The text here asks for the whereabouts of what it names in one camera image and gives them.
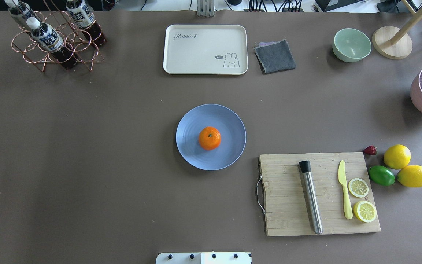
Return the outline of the orange mandarin fruit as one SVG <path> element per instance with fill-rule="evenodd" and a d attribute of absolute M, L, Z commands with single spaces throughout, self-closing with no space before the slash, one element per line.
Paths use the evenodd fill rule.
<path fill-rule="evenodd" d="M 221 144 L 221 133 L 215 127 L 205 127 L 198 136 L 198 143 L 204 150 L 216 149 Z"/>

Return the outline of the blue round plate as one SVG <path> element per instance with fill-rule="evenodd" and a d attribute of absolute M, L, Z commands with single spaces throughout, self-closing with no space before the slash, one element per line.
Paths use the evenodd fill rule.
<path fill-rule="evenodd" d="M 221 144 L 205 150 L 198 136 L 205 127 L 215 127 L 221 133 Z M 192 166 L 207 171 L 229 167 L 244 152 L 246 130 L 240 117 L 229 108 L 218 104 L 204 104 L 187 112 L 178 123 L 176 144 L 181 156 Z"/>

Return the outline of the grey folded cloth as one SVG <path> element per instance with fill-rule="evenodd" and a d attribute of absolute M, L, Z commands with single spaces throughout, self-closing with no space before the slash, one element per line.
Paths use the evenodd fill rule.
<path fill-rule="evenodd" d="M 296 68 L 296 63 L 286 39 L 259 42 L 253 50 L 264 74 L 294 70 Z"/>

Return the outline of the steel muddler black tip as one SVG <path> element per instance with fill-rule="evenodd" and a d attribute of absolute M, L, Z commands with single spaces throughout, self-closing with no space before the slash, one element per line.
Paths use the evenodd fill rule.
<path fill-rule="evenodd" d="M 321 235 L 323 233 L 323 225 L 318 207 L 317 195 L 315 192 L 315 185 L 313 182 L 311 164 L 309 160 L 299 162 L 300 171 L 304 179 L 304 186 L 308 198 L 308 207 L 312 226 L 315 234 Z"/>

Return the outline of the wooden cutting board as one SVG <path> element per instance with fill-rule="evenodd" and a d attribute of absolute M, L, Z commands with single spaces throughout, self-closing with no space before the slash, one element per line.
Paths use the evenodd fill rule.
<path fill-rule="evenodd" d="M 338 181 L 338 167 L 344 161 L 347 182 L 360 178 L 371 187 L 362 152 L 261 154 L 259 169 L 267 236 L 315 235 L 299 166 L 299 162 L 306 160 L 310 161 L 324 235 L 381 231 L 378 218 L 364 223 L 356 217 L 347 219 L 344 214 L 344 196 Z"/>

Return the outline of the red strawberry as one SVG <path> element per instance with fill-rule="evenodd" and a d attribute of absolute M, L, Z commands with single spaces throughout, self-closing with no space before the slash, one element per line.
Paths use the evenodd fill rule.
<path fill-rule="evenodd" d="M 368 155 L 376 155 L 377 154 L 377 147 L 374 145 L 370 145 L 368 147 L 366 147 L 363 151 L 363 153 L 368 154 Z"/>

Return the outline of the mint green bowl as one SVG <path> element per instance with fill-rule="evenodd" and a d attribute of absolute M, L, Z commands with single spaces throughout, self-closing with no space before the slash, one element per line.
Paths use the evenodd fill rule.
<path fill-rule="evenodd" d="M 332 49 L 341 61 L 358 62 L 370 54 L 372 45 L 370 39 L 360 30 L 344 28 L 335 34 Z"/>

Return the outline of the green lime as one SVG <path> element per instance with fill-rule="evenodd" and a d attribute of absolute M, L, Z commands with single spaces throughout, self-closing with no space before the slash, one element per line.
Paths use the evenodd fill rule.
<path fill-rule="evenodd" d="M 376 165 L 368 169 L 368 175 L 375 183 L 390 186 L 395 182 L 394 173 L 387 167 Z"/>

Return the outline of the tea bottle right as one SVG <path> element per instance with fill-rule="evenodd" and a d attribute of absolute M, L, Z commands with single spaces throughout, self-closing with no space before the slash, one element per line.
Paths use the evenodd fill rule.
<path fill-rule="evenodd" d="M 107 42 L 94 13 L 84 0 L 68 0 L 65 6 L 86 40 L 91 41 L 92 45 L 95 44 L 98 47 Z"/>

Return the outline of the tea bottle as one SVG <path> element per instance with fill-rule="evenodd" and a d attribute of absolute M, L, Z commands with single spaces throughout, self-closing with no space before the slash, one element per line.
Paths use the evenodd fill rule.
<path fill-rule="evenodd" d="M 91 41 L 92 45 L 95 44 L 98 47 L 107 42 L 94 13 L 84 0 L 68 0 L 65 6 L 86 40 Z"/>
<path fill-rule="evenodd" d="M 30 17 L 26 22 L 30 27 L 32 39 L 49 52 L 62 67 L 71 69 L 77 65 L 74 52 L 66 48 L 64 39 L 51 25 L 39 22 L 35 17 Z"/>
<path fill-rule="evenodd" d="M 5 3 L 8 6 L 10 16 L 20 27 L 30 29 L 26 22 L 30 17 L 35 17 L 40 22 L 40 19 L 37 17 L 35 12 L 25 2 L 18 0 L 5 0 Z"/>

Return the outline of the upper whole lemon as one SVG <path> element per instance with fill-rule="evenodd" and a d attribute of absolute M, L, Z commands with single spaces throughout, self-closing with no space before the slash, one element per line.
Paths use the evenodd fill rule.
<path fill-rule="evenodd" d="M 384 154 L 384 163 L 392 169 L 403 169 L 411 160 L 411 151 L 404 145 L 389 147 Z"/>

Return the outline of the whole lemon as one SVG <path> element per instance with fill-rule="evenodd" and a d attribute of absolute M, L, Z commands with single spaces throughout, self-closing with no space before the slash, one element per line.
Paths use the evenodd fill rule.
<path fill-rule="evenodd" d="M 389 147 L 384 154 L 384 163 L 392 169 L 403 169 L 411 160 L 411 151 L 404 145 Z"/>
<path fill-rule="evenodd" d="M 405 187 L 422 187 L 422 166 L 408 165 L 397 173 L 397 180 Z"/>

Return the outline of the tea bottle middle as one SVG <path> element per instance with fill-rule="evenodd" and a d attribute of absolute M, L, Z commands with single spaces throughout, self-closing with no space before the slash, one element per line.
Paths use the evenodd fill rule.
<path fill-rule="evenodd" d="M 71 69 L 77 65 L 74 52 L 66 48 L 64 39 L 51 25 L 39 22 L 35 17 L 30 17 L 26 22 L 30 27 L 32 39 L 49 52 L 62 67 Z"/>

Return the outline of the wooden cup stand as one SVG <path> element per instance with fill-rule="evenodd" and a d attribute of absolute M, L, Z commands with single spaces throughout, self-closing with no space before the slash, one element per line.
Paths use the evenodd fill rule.
<path fill-rule="evenodd" d="M 402 0 L 402 3 L 412 14 L 411 19 L 402 28 L 385 26 L 377 29 L 372 35 L 372 44 L 377 52 L 394 60 L 404 59 L 410 55 L 412 40 L 407 33 L 422 20 L 422 7 L 415 11 L 406 0 Z"/>

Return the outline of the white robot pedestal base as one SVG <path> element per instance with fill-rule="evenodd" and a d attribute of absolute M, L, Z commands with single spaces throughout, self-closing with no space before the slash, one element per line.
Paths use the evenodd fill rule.
<path fill-rule="evenodd" d="M 179 252 L 160 253 L 156 264 L 251 264 L 248 252 Z"/>

